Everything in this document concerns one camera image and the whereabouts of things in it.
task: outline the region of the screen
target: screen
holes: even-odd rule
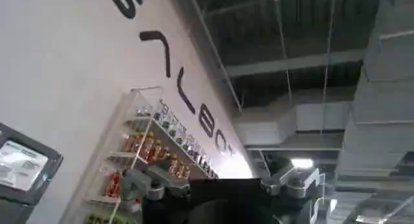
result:
[[[28,191],[45,167],[48,158],[8,140],[0,148],[0,185]]]

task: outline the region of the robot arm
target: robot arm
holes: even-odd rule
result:
[[[143,199],[144,224],[220,223],[221,216],[233,214],[234,207],[238,208],[235,215],[241,216],[241,221],[247,220],[244,215],[249,216],[253,209],[260,209],[260,216],[268,216],[272,223],[315,224],[319,200],[324,196],[324,180],[317,168],[298,172],[289,165],[268,179],[189,183],[158,166],[150,166],[144,172],[123,173],[121,199],[125,209],[133,214],[140,212],[135,199]]]

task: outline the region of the black machine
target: black machine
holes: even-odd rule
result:
[[[0,123],[0,222],[26,223],[62,161],[57,151]]]
[[[299,172],[290,161],[268,179],[187,181],[160,165],[126,170],[121,178],[124,208],[144,224],[315,224],[325,192],[317,168]],[[142,209],[135,199],[142,197]]]

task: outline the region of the ceiling light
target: ceiling light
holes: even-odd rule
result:
[[[296,168],[312,168],[313,167],[313,160],[312,159],[299,159],[299,158],[295,158],[295,159],[291,159],[290,160],[292,162],[292,164],[296,167]]]
[[[330,207],[330,211],[332,212],[335,208],[336,205],[338,204],[338,200],[336,199],[331,199],[331,202],[329,203],[329,207]]]
[[[367,224],[384,224],[387,220],[384,218],[369,218],[366,216],[358,215],[355,221]]]

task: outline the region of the black ceiling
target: black ceiling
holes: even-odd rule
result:
[[[354,87],[360,77],[362,62],[329,66],[327,87]],[[292,92],[302,89],[322,89],[325,66],[306,67],[289,71]],[[241,76],[233,79],[233,86],[243,107],[266,106],[279,96],[288,94],[285,71]]]
[[[333,0],[196,1],[224,66],[327,53]],[[335,0],[331,52],[366,48],[378,2]],[[291,90],[323,88],[325,66],[289,70]],[[329,66],[327,87],[355,86],[361,66]],[[232,85],[243,107],[265,106],[289,90],[285,71],[234,78]]]
[[[332,0],[197,1],[224,65],[282,59],[279,21],[288,58],[327,52]],[[332,51],[366,47],[378,1],[335,0]]]

